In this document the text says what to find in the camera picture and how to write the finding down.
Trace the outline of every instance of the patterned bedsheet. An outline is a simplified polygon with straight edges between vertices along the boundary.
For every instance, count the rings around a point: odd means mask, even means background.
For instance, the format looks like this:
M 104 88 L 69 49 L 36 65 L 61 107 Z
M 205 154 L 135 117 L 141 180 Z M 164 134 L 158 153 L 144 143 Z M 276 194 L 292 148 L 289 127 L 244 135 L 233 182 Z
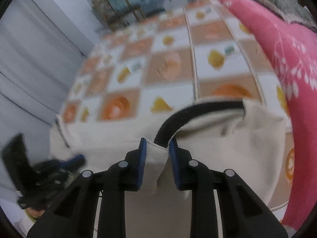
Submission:
M 216 0 L 104 37 L 77 74 L 61 115 L 67 124 L 107 124 L 179 110 L 211 96 L 251 98 L 287 119 L 284 163 L 269 204 L 285 212 L 294 148 L 283 90 L 254 35 Z

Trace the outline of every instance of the canvas bag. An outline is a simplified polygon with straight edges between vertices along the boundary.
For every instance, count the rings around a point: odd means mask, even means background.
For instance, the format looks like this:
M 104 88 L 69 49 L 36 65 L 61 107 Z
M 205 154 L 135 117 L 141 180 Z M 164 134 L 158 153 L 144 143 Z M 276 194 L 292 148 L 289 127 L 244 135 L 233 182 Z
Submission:
M 268 204 L 282 166 L 285 120 L 251 100 L 213 112 L 218 105 L 213 101 L 193 105 L 190 109 L 196 106 L 207 110 L 204 114 L 193 110 L 188 123 L 177 116 L 180 112 L 92 124 L 66 125 L 59 118 L 72 153 L 84 154 L 86 168 L 94 172 L 123 160 L 128 151 L 138 147 L 142 137 L 146 138 L 141 190 L 126 192 L 127 237 L 189 237 L 191 193 L 176 189 L 168 160 L 169 141 L 175 134 L 179 147 L 189 150 L 193 159 L 217 171 L 234 169 Z M 169 121 L 170 126 L 163 124 L 175 116 L 178 120 Z

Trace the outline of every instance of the wooden chair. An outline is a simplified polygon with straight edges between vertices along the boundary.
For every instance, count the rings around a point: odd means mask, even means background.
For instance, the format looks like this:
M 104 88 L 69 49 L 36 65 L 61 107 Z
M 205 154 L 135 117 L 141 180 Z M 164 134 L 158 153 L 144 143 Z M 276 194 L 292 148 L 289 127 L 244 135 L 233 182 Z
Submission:
M 113 6 L 109 2 L 109 0 L 92 0 L 93 8 L 102 15 L 102 17 L 104 18 L 104 20 L 109 25 L 109 27 L 111 28 L 112 31 L 115 30 L 116 23 L 120 23 L 122 25 L 125 25 L 122 20 L 124 17 L 126 17 L 130 13 L 134 14 L 134 17 L 136 18 L 137 21 L 140 21 L 138 15 L 137 15 L 137 11 L 139 11 L 141 16 L 143 17 L 143 19 L 145 19 L 145 15 L 143 14 L 143 12 L 141 10 L 140 5 L 132 5 L 129 2 L 129 0 L 125 0 L 125 2 L 127 4 L 126 9 L 123 9 L 120 11 L 115 11 Z M 109 5 L 109 7 L 111 8 L 111 11 L 113 12 L 113 15 L 109 15 L 109 14 L 105 13 L 104 11 L 102 11 L 101 5 L 103 3 L 106 3 L 107 5 Z

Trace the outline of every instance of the black object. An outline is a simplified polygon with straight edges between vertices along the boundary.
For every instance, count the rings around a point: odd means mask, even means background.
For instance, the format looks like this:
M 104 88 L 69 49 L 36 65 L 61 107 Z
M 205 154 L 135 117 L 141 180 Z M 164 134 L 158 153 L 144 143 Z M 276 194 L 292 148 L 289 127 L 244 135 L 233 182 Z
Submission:
M 109 170 L 84 171 L 54 200 L 27 238 L 91 238 L 102 193 L 98 238 L 125 238 L 125 191 L 138 191 L 140 155 L 145 140 Z M 231 169 L 224 173 L 192 160 L 173 138 L 169 149 L 176 186 L 192 190 L 191 238 L 217 238 L 217 190 L 224 238 L 287 238 L 287 233 L 251 188 Z
M 224 238 L 287 238 L 286 230 L 254 191 L 232 169 L 210 170 L 178 147 L 169 147 L 175 184 L 192 190 L 191 238 L 218 237 L 214 190 L 217 191 Z
M 99 194 L 102 192 L 98 238 L 126 237 L 125 191 L 137 191 L 143 179 L 146 140 L 107 171 L 81 173 L 58 197 L 28 233 L 28 238 L 92 237 Z
M 21 193 L 18 204 L 22 209 L 31 207 L 35 210 L 47 209 L 47 205 L 64 190 L 69 173 L 85 164 L 85 158 L 78 155 L 66 162 L 53 159 L 31 167 L 22 134 L 15 136 L 5 146 L 2 159 L 16 189 Z

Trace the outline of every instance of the yellow shell print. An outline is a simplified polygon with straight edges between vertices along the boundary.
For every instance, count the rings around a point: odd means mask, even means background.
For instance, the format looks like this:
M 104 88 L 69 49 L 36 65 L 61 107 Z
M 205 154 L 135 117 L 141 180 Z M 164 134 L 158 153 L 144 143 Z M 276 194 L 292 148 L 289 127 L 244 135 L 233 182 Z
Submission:
M 163 38 L 163 44 L 166 46 L 170 46 L 174 43 L 175 39 L 171 36 L 166 36 Z
M 108 55 L 105 57 L 105 59 L 103 60 L 103 63 L 104 63 L 105 65 L 107 65 L 108 63 L 110 63 L 111 59 L 112 59 L 112 55 L 111 55 L 111 54 L 108 54 Z
M 78 93 L 81 90 L 81 88 L 82 88 L 82 84 L 81 83 L 76 84 L 75 89 L 74 89 L 74 95 L 75 96 L 78 95 Z
M 125 67 L 119 74 L 117 77 L 117 81 L 122 84 L 123 82 L 126 81 L 127 77 L 131 74 L 130 70 L 128 69 L 128 67 Z
M 239 22 L 239 28 L 245 33 L 245 34 L 252 34 L 242 23 Z
M 295 151 L 294 151 L 294 148 L 291 148 L 291 150 L 289 151 L 286 157 L 286 163 L 285 163 L 285 174 L 289 182 L 293 181 L 294 166 L 295 166 Z
M 225 56 L 217 50 L 211 50 L 208 54 L 208 63 L 215 69 L 220 70 L 225 62 Z
M 288 107 L 287 107 L 287 102 L 286 102 L 284 93 L 283 93 L 283 91 L 282 91 L 280 86 L 276 87 L 276 93 L 277 93 L 277 99 L 278 99 L 278 101 L 280 103 L 281 108 L 285 111 L 285 113 L 288 116 L 290 116 L 289 115 L 289 110 L 288 110 Z
M 81 118 L 80 118 L 80 121 L 82 122 L 86 122 L 87 121 L 87 118 L 89 116 L 89 111 L 88 111 L 88 108 L 85 107 L 82 114 L 81 114 Z
M 163 98 L 158 97 L 151 107 L 152 113 L 160 113 L 160 112 L 167 112 L 171 111 L 172 108 L 164 101 Z
M 139 29 L 137 32 L 137 38 L 141 38 L 145 34 L 145 30 L 143 28 Z
M 205 16 L 206 16 L 206 14 L 204 12 L 199 11 L 196 13 L 197 20 L 203 20 L 205 18 Z

